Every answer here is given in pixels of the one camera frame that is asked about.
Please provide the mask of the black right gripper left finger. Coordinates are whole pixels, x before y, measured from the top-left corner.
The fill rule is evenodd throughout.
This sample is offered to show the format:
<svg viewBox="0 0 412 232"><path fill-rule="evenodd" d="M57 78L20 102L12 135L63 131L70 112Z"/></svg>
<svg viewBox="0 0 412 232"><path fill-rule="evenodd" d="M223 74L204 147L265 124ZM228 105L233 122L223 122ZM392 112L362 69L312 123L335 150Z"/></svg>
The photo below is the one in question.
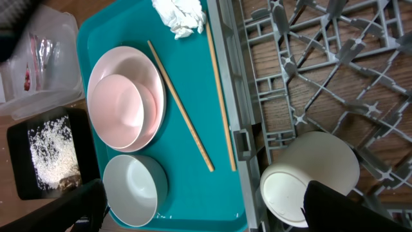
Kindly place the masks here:
<svg viewBox="0 0 412 232"><path fill-rule="evenodd" d="M108 213L106 192L95 179L1 227L1 231L99 231Z"/></svg>

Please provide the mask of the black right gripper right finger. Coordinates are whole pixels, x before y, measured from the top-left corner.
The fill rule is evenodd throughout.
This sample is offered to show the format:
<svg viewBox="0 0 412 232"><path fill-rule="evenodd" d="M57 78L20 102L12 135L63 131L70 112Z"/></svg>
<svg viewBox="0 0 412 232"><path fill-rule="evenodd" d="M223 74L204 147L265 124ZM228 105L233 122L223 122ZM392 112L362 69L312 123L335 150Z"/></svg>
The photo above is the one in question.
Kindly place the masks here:
<svg viewBox="0 0 412 232"><path fill-rule="evenodd" d="M316 180L308 184L301 211L309 231L411 231Z"/></svg>

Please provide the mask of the white cup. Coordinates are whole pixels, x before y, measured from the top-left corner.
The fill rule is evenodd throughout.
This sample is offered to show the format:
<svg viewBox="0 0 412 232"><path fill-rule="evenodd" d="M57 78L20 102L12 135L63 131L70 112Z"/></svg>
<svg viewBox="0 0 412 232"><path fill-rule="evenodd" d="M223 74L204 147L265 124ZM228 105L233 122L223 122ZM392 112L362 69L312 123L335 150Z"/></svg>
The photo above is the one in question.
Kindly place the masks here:
<svg viewBox="0 0 412 232"><path fill-rule="evenodd" d="M320 131L307 132L267 167L260 180L266 207L280 221L307 227L301 211L311 180L348 195L360 177L359 161L343 140Z"/></svg>

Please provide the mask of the grey white bowl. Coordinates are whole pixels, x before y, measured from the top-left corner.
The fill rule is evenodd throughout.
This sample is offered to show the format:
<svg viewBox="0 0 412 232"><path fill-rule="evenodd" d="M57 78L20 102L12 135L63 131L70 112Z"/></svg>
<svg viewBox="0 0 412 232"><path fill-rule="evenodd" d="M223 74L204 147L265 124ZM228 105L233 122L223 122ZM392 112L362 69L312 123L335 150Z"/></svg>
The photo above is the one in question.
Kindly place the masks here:
<svg viewBox="0 0 412 232"><path fill-rule="evenodd" d="M164 204L168 181L163 167L142 155L117 155L104 169L108 206L124 224L142 227L150 223Z"/></svg>

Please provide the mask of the pink small bowl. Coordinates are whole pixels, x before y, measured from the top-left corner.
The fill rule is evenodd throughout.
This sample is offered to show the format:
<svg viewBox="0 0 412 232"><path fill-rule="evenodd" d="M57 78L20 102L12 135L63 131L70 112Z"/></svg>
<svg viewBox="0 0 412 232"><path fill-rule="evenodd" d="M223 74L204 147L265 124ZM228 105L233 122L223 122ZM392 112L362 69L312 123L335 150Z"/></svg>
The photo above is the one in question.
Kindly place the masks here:
<svg viewBox="0 0 412 232"><path fill-rule="evenodd" d="M112 148L126 148L141 134L142 97L138 88L122 75L108 75L97 83L88 110L96 133Z"/></svg>

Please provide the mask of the red snack wrapper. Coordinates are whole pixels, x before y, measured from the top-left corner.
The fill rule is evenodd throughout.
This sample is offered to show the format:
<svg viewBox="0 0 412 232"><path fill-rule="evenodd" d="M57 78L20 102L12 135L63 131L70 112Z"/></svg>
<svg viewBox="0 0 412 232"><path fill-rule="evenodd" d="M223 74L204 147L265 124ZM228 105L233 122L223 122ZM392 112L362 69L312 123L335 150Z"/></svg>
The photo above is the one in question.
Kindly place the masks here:
<svg viewBox="0 0 412 232"><path fill-rule="evenodd" d="M26 63L24 76L24 90L39 91L42 89L46 77L46 69L54 50L53 41L39 37L33 33L28 34L29 60Z"/></svg>

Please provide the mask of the white napkin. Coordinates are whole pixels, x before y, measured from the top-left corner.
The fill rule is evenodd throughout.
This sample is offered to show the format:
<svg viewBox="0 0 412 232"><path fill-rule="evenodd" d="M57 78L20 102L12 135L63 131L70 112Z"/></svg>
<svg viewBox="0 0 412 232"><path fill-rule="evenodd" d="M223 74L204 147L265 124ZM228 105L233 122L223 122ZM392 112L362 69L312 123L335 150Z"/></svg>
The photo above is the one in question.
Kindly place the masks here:
<svg viewBox="0 0 412 232"><path fill-rule="evenodd" d="M152 0L163 24L170 28L174 39L189 37L194 29L201 34L206 23L206 14L200 0Z"/></svg>

